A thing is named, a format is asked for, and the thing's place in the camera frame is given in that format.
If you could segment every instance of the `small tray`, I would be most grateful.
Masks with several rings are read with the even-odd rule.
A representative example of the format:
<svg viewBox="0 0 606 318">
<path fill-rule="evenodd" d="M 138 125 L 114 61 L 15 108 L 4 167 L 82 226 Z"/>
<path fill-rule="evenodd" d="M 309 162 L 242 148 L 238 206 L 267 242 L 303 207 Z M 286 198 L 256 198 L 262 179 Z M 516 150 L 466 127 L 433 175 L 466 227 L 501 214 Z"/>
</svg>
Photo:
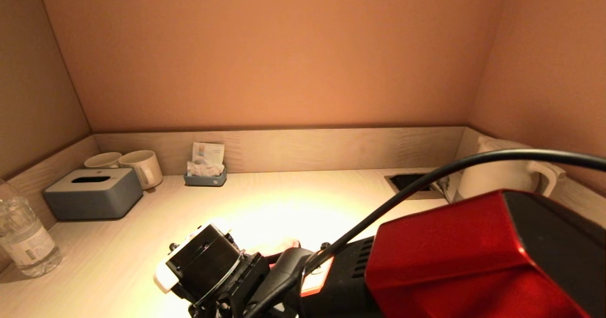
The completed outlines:
<svg viewBox="0 0 606 318">
<path fill-rule="evenodd" d="M 188 176 L 185 173 L 183 179 L 190 186 L 223 186 L 227 180 L 227 170 L 223 170 L 219 176 Z"/>
</svg>

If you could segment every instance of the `electric kettle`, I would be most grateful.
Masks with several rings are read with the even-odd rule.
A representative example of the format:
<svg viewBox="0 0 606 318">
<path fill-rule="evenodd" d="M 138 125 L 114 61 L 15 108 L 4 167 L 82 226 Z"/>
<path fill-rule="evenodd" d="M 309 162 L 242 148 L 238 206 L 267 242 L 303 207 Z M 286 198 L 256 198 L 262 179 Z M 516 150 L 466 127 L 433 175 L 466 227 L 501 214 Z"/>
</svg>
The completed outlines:
<svg viewBox="0 0 606 318">
<path fill-rule="evenodd" d="M 487 136 L 480 136 L 478 143 L 478 153 L 505 149 L 530 149 L 530 146 L 515 141 L 504 141 Z M 544 175 L 547 179 L 547 185 L 542 193 L 545 197 L 549 197 L 558 180 L 566 176 L 562 168 L 542 161 L 512 160 L 485 163 L 465 169 L 454 200 L 468 199 L 497 189 L 535 192 L 539 184 L 539 174 Z"/>
</svg>

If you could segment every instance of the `ceramic cup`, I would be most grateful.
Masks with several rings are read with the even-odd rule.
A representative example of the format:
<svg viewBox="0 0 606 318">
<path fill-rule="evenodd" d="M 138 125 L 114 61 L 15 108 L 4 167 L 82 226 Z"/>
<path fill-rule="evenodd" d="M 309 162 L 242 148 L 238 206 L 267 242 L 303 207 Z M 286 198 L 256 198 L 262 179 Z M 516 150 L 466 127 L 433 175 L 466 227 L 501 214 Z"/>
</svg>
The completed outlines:
<svg viewBox="0 0 606 318">
<path fill-rule="evenodd" d="M 139 150 L 122 156 L 119 160 L 120 167 L 132 168 L 143 190 L 150 189 L 162 182 L 162 171 L 156 153 L 152 150 Z"/>
<path fill-rule="evenodd" d="M 84 166 L 90 169 L 119 168 L 120 163 L 117 160 L 121 157 L 122 154 L 119 152 L 106 152 L 87 159 L 84 161 Z"/>
</svg>

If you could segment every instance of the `beige wall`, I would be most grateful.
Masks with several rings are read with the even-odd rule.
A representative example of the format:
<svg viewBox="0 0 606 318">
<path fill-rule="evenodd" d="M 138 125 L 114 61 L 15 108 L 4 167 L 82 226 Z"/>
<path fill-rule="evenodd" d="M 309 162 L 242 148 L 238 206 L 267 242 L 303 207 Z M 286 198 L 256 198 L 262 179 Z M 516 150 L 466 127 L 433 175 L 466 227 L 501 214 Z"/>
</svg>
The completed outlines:
<svg viewBox="0 0 606 318">
<path fill-rule="evenodd" d="M 0 177 L 89 133 L 41 0 L 0 0 Z"/>
<path fill-rule="evenodd" d="M 506 0 L 470 122 L 606 156 L 606 0 Z M 606 174 L 571 171 L 606 191 Z"/>
<path fill-rule="evenodd" d="M 502 0 L 44 0 L 93 131 L 463 124 Z"/>
</svg>

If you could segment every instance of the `plastic water bottle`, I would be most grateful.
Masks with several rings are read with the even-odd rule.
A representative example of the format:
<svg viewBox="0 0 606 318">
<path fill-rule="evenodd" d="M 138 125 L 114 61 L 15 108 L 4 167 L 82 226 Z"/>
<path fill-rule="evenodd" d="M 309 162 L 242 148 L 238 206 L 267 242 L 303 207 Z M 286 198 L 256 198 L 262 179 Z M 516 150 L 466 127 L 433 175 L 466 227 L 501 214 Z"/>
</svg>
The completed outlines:
<svg viewBox="0 0 606 318">
<path fill-rule="evenodd" d="M 62 256 L 53 238 L 26 198 L 0 180 L 0 245 L 25 275 L 39 277 L 53 270 Z"/>
</svg>

